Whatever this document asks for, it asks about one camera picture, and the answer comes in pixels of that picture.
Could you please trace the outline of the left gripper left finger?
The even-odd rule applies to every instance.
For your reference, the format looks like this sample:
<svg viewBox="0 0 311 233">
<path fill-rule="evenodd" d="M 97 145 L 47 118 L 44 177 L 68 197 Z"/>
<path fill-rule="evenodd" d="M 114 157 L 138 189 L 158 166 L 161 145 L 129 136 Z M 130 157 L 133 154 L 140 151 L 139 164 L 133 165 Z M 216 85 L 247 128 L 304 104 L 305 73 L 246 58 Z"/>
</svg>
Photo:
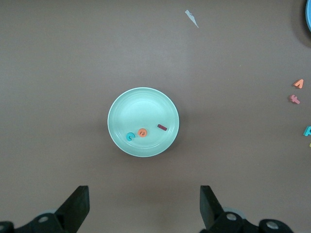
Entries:
<svg viewBox="0 0 311 233">
<path fill-rule="evenodd" d="M 89 187 L 79 186 L 54 212 L 35 217 L 15 233 L 76 233 L 89 213 Z"/>
</svg>

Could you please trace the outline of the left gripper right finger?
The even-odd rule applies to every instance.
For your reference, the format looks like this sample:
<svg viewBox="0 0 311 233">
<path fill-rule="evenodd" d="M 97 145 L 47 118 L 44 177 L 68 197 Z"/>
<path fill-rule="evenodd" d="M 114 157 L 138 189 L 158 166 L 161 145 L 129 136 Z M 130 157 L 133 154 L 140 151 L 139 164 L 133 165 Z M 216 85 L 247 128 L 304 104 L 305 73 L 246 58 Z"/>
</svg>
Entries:
<svg viewBox="0 0 311 233">
<path fill-rule="evenodd" d="M 259 228 L 232 211 L 225 211 L 211 187 L 200 186 L 200 213 L 203 233 L 258 233 Z"/>
</svg>

